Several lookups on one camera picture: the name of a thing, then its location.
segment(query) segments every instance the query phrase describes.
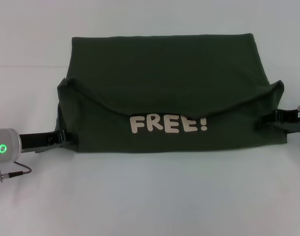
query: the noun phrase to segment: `dark green cloth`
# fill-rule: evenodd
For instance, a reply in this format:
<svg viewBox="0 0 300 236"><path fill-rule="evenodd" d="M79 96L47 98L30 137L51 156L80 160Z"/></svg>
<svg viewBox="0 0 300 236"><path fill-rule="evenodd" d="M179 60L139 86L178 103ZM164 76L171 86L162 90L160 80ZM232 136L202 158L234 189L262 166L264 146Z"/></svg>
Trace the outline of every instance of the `dark green cloth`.
<svg viewBox="0 0 300 236"><path fill-rule="evenodd" d="M78 152L165 152L249 148L286 143L274 126L257 128L284 90L269 84L254 37L191 35L73 38L66 79L58 86L57 129L76 133ZM147 128L159 114L164 129ZM167 133L164 115L181 118ZM144 127L132 132L130 118ZM202 130L201 118L207 118Z"/></svg>

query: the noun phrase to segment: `white background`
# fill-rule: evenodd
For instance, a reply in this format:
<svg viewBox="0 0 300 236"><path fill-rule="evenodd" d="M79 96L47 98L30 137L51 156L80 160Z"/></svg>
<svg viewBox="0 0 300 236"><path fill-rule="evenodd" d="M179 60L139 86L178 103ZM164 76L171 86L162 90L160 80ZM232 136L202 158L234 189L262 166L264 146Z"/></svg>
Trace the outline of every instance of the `white background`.
<svg viewBox="0 0 300 236"><path fill-rule="evenodd" d="M0 0L0 128L54 130L73 36L248 32L270 82L285 84L279 107L295 109L300 0ZM300 236L300 134L237 151L20 160L33 172L0 185L0 236Z"/></svg>

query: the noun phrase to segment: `black bracket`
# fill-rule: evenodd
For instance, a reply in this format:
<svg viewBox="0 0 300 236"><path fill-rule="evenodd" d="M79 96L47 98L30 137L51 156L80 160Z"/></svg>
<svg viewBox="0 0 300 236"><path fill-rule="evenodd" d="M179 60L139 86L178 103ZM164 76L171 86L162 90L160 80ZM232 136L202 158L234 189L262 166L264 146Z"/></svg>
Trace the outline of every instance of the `black bracket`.
<svg viewBox="0 0 300 236"><path fill-rule="evenodd" d="M40 153L61 147L66 144L76 143L76 136L65 130L57 130L50 133L20 134L22 153L35 151Z"/></svg>
<svg viewBox="0 0 300 236"><path fill-rule="evenodd" d="M300 133L300 112L298 110L275 110L261 117L260 125L272 124L286 133Z"/></svg>

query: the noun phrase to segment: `white wall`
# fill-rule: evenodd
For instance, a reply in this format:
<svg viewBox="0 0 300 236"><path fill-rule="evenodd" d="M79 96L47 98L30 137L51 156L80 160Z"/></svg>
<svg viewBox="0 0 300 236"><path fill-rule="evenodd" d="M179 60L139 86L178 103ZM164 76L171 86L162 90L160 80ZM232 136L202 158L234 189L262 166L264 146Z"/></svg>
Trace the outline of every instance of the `white wall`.
<svg viewBox="0 0 300 236"><path fill-rule="evenodd" d="M0 128L55 127L71 37L255 36L280 108L300 105L300 0L2 0ZM300 236L300 134L237 151L26 153L0 185L0 236ZM2 170L20 167L2 165Z"/></svg>

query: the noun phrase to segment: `exclamation mark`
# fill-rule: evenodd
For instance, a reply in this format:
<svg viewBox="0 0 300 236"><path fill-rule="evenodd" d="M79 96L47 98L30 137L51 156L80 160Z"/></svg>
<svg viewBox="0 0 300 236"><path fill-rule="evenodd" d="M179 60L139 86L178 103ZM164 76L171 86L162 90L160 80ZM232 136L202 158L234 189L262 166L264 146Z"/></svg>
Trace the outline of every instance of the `exclamation mark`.
<svg viewBox="0 0 300 236"><path fill-rule="evenodd" d="M206 131L207 130L207 126L205 126L205 125L207 125L207 119L206 118L200 119L200 124L202 125L201 126L201 130L202 131Z"/></svg>

